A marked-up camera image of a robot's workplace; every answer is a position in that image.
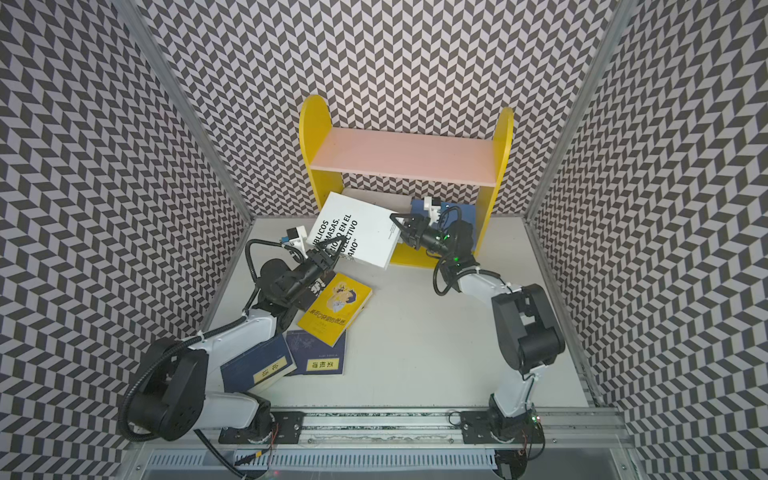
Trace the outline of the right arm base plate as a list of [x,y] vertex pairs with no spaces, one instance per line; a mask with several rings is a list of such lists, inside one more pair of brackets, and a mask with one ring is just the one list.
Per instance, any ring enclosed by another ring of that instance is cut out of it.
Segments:
[[460,411],[459,418],[465,444],[529,445],[546,442],[540,417],[533,409],[515,417],[504,417],[494,409]]

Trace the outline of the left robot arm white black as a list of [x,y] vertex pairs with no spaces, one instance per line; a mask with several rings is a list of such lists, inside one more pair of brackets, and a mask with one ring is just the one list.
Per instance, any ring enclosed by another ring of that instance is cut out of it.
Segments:
[[348,240],[323,240],[307,252],[286,244],[296,261],[256,268],[246,260],[253,290],[240,316],[184,340],[161,338],[142,355],[118,407],[127,440],[177,440],[190,431],[234,430],[252,442],[275,431],[268,400],[252,394],[265,368],[268,343],[283,337],[312,286],[336,267]]

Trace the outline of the white thin book small text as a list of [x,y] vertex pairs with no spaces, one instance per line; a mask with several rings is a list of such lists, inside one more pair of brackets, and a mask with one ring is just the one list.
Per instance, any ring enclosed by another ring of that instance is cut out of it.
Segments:
[[351,187],[345,187],[342,194],[397,213],[409,213],[411,211],[412,198],[408,195],[376,192]]

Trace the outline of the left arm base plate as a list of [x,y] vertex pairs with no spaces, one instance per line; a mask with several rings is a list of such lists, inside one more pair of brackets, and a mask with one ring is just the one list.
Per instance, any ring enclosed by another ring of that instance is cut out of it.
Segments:
[[299,443],[304,419],[305,413],[302,411],[277,411],[259,414],[247,428],[222,429],[218,443],[254,446],[295,445]]

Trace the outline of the white book black bold text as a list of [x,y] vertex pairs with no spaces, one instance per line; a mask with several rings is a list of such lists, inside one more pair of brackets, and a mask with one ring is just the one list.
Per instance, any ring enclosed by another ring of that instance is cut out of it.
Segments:
[[390,216],[393,211],[332,192],[326,199],[308,237],[307,244],[344,236],[341,255],[386,269],[399,239],[399,230]]

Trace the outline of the yellow illustrated book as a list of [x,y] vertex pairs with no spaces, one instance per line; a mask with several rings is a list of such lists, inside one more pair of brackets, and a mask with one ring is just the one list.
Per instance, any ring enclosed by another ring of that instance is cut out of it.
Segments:
[[297,325],[325,345],[334,347],[372,294],[371,287],[336,273]]

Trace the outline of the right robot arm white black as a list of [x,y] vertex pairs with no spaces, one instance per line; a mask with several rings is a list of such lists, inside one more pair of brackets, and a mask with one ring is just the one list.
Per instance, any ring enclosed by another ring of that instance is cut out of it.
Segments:
[[565,339],[551,303],[538,284],[518,286],[483,268],[474,258],[473,227],[457,217],[450,225],[431,225],[419,214],[393,213],[401,240],[437,260],[433,290],[455,291],[490,308],[500,353],[514,374],[489,398],[488,430],[503,442],[528,440],[540,428],[532,395],[545,369],[565,350]]

